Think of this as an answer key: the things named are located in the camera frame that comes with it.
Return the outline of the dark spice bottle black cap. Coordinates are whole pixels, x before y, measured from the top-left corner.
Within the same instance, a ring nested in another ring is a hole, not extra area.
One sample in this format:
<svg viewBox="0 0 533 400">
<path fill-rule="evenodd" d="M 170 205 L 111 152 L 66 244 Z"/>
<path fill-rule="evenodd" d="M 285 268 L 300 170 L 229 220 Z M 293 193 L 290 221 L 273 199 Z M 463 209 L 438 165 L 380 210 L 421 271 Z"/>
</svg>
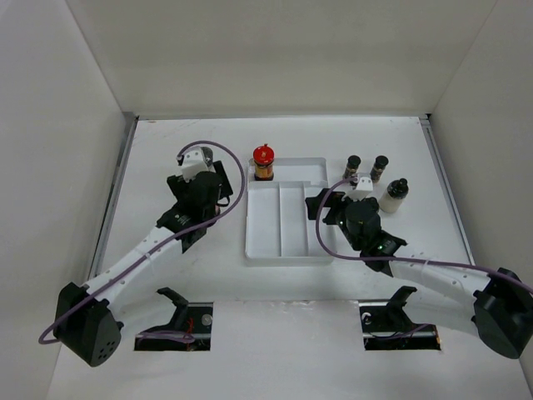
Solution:
<svg viewBox="0 0 533 400">
<path fill-rule="evenodd" d="M 355 154 L 352 154 L 346 160 L 346 166 L 342 177 L 344 179 L 354 178 L 357 175 L 358 168 L 361 164 L 361 158 Z"/>
</svg>

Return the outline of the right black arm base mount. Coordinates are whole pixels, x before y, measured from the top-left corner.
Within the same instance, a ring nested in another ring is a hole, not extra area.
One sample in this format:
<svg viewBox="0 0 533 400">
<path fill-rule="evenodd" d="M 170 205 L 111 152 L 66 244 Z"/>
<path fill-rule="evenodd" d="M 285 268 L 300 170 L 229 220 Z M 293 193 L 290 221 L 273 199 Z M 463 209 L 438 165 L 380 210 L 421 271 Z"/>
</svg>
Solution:
<svg viewBox="0 0 533 400">
<path fill-rule="evenodd" d="M 389 299 L 358 303 L 363 346 L 367 351 L 441 350 L 435 325 L 414 323 L 407 316 L 408 298 L 415 287 L 400 287 Z"/>
</svg>

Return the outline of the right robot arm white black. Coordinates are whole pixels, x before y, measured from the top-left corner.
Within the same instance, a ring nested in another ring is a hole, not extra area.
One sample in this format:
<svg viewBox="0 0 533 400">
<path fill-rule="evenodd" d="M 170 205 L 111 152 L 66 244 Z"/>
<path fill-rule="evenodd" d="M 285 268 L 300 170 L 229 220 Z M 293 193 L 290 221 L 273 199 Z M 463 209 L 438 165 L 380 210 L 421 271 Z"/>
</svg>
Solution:
<svg viewBox="0 0 533 400">
<path fill-rule="evenodd" d="M 399 334 L 412 325 L 446 326 L 479 338 L 489 349 L 517 359 L 532 339 L 532 288 L 511 270 L 432 261 L 421 254 L 397 256 L 404 239 L 381 227 L 373 197 L 352 200 L 323 188 L 306 197 L 307 218 L 340 229 L 362 262 L 375 273 L 405 280 L 383 306 L 380 323 Z"/>
</svg>

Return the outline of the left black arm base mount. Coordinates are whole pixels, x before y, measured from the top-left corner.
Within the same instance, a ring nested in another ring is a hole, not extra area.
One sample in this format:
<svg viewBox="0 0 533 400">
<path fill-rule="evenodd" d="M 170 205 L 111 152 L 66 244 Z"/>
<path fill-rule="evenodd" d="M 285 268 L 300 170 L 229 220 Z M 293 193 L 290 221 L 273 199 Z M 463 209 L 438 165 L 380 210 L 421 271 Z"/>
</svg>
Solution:
<svg viewBox="0 0 533 400">
<path fill-rule="evenodd" d="M 137 352 L 208 352 L 212 344 L 214 304 L 189 302 L 169 287 L 157 290 L 172 305 L 172 315 L 163 323 L 138 333 Z"/>
</svg>

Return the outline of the white powder bottle black cap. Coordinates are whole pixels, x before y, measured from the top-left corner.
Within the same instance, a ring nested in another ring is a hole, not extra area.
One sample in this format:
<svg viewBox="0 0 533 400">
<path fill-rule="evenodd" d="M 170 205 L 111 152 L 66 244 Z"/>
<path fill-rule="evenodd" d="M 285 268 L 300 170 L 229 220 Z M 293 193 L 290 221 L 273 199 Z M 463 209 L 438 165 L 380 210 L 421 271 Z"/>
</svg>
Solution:
<svg viewBox="0 0 533 400">
<path fill-rule="evenodd" d="M 405 178 L 392 181 L 378 202 L 380 210 L 384 213 L 395 213 L 402 205 L 408 193 L 409 186 Z"/>
</svg>

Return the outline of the red lid sauce jar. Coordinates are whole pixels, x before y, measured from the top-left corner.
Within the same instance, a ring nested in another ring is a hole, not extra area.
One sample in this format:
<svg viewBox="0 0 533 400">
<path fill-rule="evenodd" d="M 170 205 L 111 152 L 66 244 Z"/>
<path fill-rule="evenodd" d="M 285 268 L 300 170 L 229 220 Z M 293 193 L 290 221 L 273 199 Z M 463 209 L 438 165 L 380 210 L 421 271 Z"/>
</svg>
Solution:
<svg viewBox="0 0 533 400">
<path fill-rule="evenodd" d="M 275 153 L 267 144 L 256 147 L 252 153 L 254 178 L 257 181 L 271 181 L 274 178 L 273 163 Z"/>
<path fill-rule="evenodd" d="M 209 147 L 202 146 L 201 150 L 202 150 L 203 158 L 204 158 L 204 161 L 205 161 L 206 165 L 212 165 L 213 164 L 213 151 L 212 151 L 212 149 L 209 148 Z"/>
</svg>

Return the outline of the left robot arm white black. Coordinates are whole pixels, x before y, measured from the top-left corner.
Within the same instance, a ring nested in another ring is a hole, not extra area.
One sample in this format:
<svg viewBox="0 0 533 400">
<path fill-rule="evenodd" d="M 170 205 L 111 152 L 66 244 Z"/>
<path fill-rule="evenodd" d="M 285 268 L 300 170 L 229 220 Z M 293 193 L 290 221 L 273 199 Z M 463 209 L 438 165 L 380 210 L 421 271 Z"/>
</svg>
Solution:
<svg viewBox="0 0 533 400">
<path fill-rule="evenodd" d="M 53 336 L 88 366 L 113 355 L 126 337 L 140 348 L 169 344 L 180 350 L 204 341 L 195 329 L 192 304 L 164 280 L 177 261 L 221 215 L 221 200 L 233 194 L 222 162 L 183 162 L 167 183 L 176 202 L 124 258 L 83 285 L 70 282 L 59 293 Z"/>
</svg>

